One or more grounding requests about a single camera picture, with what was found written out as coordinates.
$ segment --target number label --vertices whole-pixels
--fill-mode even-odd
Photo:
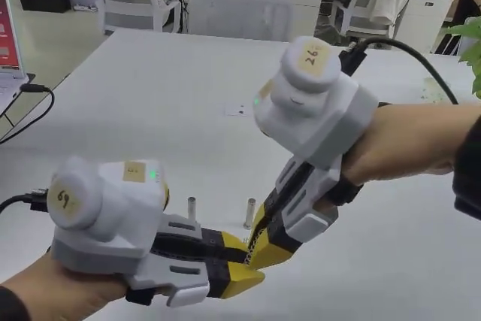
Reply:
[[[318,77],[329,57],[329,49],[318,41],[309,41],[304,45],[298,60],[298,67],[310,75]]]
[[[146,165],[143,162],[125,162],[123,180],[145,183]]]
[[[68,202],[70,201],[70,196],[65,193],[65,191],[60,191],[60,193],[57,195],[57,199],[64,202],[62,208],[66,209],[68,206]]]
[[[49,212],[66,217],[68,220],[74,218],[80,211],[81,203],[66,187],[60,183],[54,183],[47,195]]]

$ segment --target potted plant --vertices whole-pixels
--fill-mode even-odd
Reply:
[[[472,18],[466,24],[452,26],[446,30],[447,34],[460,35],[472,41],[462,54],[459,62],[466,62],[473,69],[473,94],[481,99],[481,17]]]

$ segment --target tabletop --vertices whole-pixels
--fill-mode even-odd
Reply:
[[[244,237],[247,199],[264,200],[289,154],[252,116],[226,116],[225,105],[250,104],[285,48],[116,31],[56,89],[51,114],[0,148],[1,198],[48,186],[71,154],[99,162],[158,158],[171,188],[167,212],[185,216],[195,196],[203,226]],[[470,69],[453,57],[429,59],[470,100]],[[370,51],[355,74],[393,102],[422,101],[426,76],[406,54],[383,50]],[[150,307],[121,300],[91,320],[478,319],[481,223],[454,210],[451,181],[425,175],[367,185],[324,235],[233,299],[179,309],[161,296]],[[4,280],[46,250],[53,224],[15,204],[0,216],[0,235]]]

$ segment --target paper sticker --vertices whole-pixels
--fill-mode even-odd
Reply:
[[[259,90],[259,95],[261,96],[262,99],[267,97],[269,94],[271,94],[272,86],[274,85],[274,82],[272,79],[270,79],[262,88]]]
[[[47,203],[50,209],[55,209],[68,220],[71,220],[77,215],[82,205],[80,200],[60,183],[55,183],[50,187]]]
[[[317,41],[308,41],[299,56],[298,67],[314,77],[319,77],[324,70],[329,53],[328,47]]]
[[[145,183],[145,168],[143,162],[125,162],[123,180],[126,182]]]

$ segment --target laptop screen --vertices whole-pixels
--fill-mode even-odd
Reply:
[[[0,0],[0,73],[25,77],[8,0]]]

